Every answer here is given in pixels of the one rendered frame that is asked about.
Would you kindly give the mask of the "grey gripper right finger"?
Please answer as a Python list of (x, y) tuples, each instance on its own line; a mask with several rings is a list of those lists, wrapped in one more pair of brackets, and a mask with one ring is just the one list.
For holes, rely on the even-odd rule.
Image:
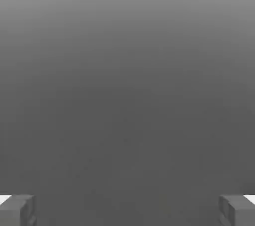
[(255, 226), (255, 195), (220, 195), (218, 226)]

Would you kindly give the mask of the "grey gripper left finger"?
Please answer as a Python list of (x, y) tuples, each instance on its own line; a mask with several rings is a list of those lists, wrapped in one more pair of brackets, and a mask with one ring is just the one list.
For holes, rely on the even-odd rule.
[(37, 226), (36, 196), (0, 195), (0, 226)]

